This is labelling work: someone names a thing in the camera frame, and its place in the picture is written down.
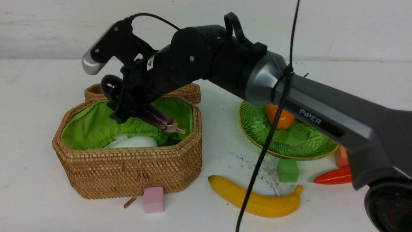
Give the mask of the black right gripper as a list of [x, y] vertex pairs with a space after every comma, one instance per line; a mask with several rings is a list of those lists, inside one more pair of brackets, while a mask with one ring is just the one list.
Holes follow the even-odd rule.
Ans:
[[135, 61], [136, 71], [122, 67], [126, 90], [143, 104], [153, 101], [181, 87], [181, 56], [174, 53], [154, 53]]

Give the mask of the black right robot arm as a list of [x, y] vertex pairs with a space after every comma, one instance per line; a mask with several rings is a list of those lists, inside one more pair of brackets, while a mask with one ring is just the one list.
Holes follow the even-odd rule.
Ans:
[[274, 103], [346, 147], [355, 189], [369, 185], [365, 210], [381, 232], [411, 231], [411, 111], [390, 109], [294, 73], [292, 63], [251, 43], [237, 16], [225, 27], [178, 29], [169, 46], [154, 51], [132, 32], [138, 14], [113, 25], [114, 56], [123, 81], [104, 91], [117, 105], [119, 124], [137, 117], [166, 132], [177, 123], [152, 101], [198, 79], [255, 105]]

